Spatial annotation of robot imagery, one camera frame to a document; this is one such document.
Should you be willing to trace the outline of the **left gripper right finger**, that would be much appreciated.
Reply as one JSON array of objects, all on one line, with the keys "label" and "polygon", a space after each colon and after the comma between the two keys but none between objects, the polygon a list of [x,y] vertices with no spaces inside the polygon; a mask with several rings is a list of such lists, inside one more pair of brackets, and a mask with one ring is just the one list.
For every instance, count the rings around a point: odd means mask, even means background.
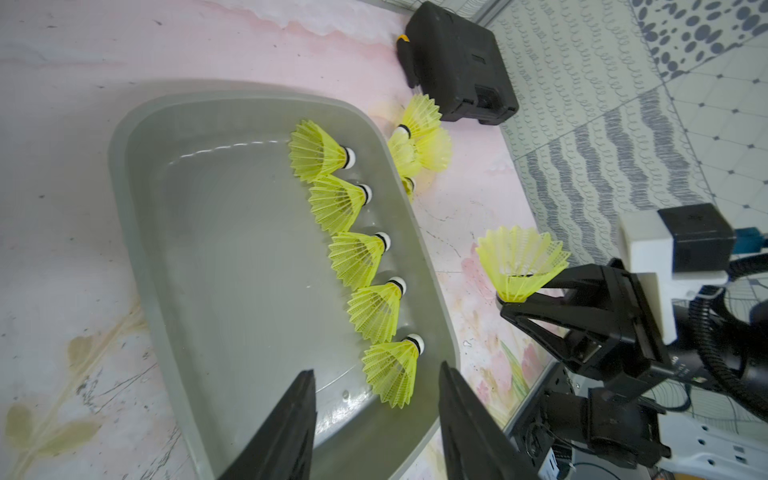
[{"label": "left gripper right finger", "polygon": [[459,370],[442,362],[439,417],[449,479],[536,479],[530,457],[515,448]]}]

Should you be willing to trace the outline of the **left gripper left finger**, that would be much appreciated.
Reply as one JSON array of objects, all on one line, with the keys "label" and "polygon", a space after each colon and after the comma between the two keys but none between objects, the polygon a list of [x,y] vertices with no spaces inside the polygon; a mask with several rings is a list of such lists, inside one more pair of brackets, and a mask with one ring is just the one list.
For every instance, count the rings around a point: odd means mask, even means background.
[{"label": "left gripper left finger", "polygon": [[310,477],[317,410],[315,375],[303,370],[222,479]]}]

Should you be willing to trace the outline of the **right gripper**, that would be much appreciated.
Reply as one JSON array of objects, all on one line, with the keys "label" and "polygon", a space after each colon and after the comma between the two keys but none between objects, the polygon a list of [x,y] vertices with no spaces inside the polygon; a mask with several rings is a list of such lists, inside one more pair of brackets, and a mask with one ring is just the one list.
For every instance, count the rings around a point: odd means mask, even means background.
[{"label": "right gripper", "polygon": [[558,303],[502,302],[500,315],[558,360],[634,399],[663,380],[723,393],[767,417],[767,304],[743,322],[725,305],[726,286],[706,285],[673,317],[678,337],[663,345],[636,276],[611,266],[562,270],[542,289],[566,291]]}]

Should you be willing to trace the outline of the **grey plastic storage box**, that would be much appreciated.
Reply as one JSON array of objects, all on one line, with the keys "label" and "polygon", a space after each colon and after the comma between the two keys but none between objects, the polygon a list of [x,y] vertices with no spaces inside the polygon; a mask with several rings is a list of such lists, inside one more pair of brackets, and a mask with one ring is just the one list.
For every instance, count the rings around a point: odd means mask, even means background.
[{"label": "grey plastic storage box", "polygon": [[[318,123],[372,193],[354,230],[385,238],[375,280],[406,292],[396,335],[424,351],[410,403],[367,384],[367,342],[328,257],[308,186],[293,173],[297,124]],[[439,430],[438,373],[456,336],[385,138],[358,108],[290,91],[164,95],[131,110],[108,149],[125,244],[177,424],[201,479],[220,477],[298,373],[316,379],[314,479],[398,479]]]}]

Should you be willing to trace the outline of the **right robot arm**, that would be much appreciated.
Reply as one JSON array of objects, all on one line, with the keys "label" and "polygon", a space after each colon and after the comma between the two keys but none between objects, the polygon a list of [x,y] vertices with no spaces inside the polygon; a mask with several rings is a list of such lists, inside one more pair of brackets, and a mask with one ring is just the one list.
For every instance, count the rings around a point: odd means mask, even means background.
[{"label": "right robot arm", "polygon": [[549,434],[616,466],[679,468],[702,478],[763,479],[765,447],[687,419],[648,392],[673,379],[724,394],[758,418],[767,415],[767,305],[747,321],[727,308],[726,291],[706,286],[675,306],[678,338],[665,344],[640,279],[620,260],[564,270],[561,297],[501,301],[501,316],[572,373],[589,378],[585,395],[547,391],[539,407]]}]

